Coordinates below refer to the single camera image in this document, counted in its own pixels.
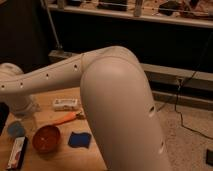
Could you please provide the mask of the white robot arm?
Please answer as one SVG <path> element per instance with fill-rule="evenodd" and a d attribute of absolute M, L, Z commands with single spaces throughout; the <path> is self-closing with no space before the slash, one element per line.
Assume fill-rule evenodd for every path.
<path fill-rule="evenodd" d="M 110 46 L 0 79 L 0 99 L 78 87 L 109 171 L 172 171 L 151 88 L 134 53 Z"/>

